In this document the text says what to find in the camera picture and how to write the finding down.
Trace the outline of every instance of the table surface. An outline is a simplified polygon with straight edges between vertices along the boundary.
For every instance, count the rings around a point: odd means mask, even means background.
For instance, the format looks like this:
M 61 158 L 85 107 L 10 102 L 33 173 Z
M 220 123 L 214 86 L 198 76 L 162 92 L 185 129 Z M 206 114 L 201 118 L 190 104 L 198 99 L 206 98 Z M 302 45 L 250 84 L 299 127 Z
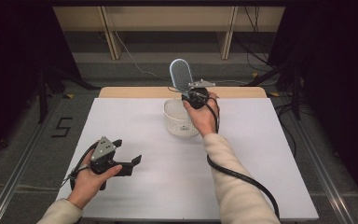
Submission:
M 238 158 L 280 206 L 283 221 L 318 218 L 270 99 L 261 88 L 210 88 L 221 99 L 220 133 Z M 231 92 L 259 98 L 233 98 Z M 218 220 L 211 168 L 199 135 L 184 139 L 167 132 L 163 104 L 167 88 L 107 88 L 94 100 L 69 173 L 84 151 L 101 136 L 123 140 L 115 160 L 130 161 L 142 154 L 132 176 L 113 177 L 87 205 L 84 216 L 110 220 Z M 123 97 L 125 92 L 130 98 Z M 66 197 L 70 187 L 60 189 Z

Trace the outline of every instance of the white paper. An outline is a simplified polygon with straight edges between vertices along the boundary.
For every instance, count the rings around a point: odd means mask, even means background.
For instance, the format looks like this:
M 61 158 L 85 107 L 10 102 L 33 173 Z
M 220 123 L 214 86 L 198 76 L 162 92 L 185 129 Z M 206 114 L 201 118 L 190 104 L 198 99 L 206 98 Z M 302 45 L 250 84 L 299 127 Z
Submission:
M 201 137 L 168 133 L 168 99 L 97 98 L 68 174 L 85 150 L 106 136 L 122 139 L 116 161 L 142 155 L 132 176 L 113 177 L 84 209 L 83 217 L 126 220 L 217 220 L 211 168 Z M 220 131 L 255 180 L 275 197 L 281 220 L 312 220 L 316 210 L 269 99 L 219 99 Z M 61 188 L 66 198 L 70 186 Z

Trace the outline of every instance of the sleeve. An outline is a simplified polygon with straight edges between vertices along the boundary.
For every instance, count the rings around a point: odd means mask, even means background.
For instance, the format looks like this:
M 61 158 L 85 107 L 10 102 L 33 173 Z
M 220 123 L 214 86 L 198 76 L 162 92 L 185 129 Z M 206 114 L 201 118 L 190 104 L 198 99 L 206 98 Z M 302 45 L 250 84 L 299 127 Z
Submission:
M 82 215 L 81 209 L 65 199 L 59 199 L 48 208 L 37 224 L 72 224 L 76 223 Z
M 250 176 L 237 159 L 228 141 L 221 135 L 206 134 L 203 137 L 203 145 L 214 163 Z M 212 169 L 212 175 L 223 224 L 280 223 L 257 187 L 215 169 Z

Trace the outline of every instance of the plastic container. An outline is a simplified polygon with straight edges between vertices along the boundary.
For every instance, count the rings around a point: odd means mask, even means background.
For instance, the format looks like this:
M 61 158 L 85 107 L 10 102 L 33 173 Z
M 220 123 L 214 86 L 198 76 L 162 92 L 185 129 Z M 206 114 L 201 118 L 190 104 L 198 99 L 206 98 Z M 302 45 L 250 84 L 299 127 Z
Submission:
M 171 99 L 164 103 L 165 126 L 169 133 L 178 137 L 193 137 L 199 131 L 191 123 L 190 116 L 183 107 L 182 100 Z

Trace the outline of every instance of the hand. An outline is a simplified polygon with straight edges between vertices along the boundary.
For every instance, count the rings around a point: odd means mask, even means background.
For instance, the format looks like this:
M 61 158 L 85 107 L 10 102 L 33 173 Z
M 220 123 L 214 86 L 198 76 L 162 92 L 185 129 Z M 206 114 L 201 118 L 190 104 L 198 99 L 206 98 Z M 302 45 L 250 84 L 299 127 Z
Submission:
M 208 105 L 213 109 L 216 116 L 219 117 L 220 109 L 217 105 L 217 101 L 215 101 L 217 98 L 216 93 L 209 91 L 209 98 Z M 183 106 L 191 117 L 191 122 L 194 127 L 199 130 L 202 137 L 208 133 L 216 133 L 214 116 L 207 106 L 203 106 L 200 109 L 194 109 L 187 101 L 183 101 Z
M 94 149 L 87 154 L 85 159 L 82 161 L 82 164 L 90 165 L 90 159 L 93 152 Z M 116 175 L 121 168 L 121 165 L 117 165 L 100 175 L 94 174 L 90 168 L 80 171 L 77 175 L 75 188 L 67 198 L 68 202 L 74 204 L 80 209 L 83 209 L 98 193 L 103 182 Z

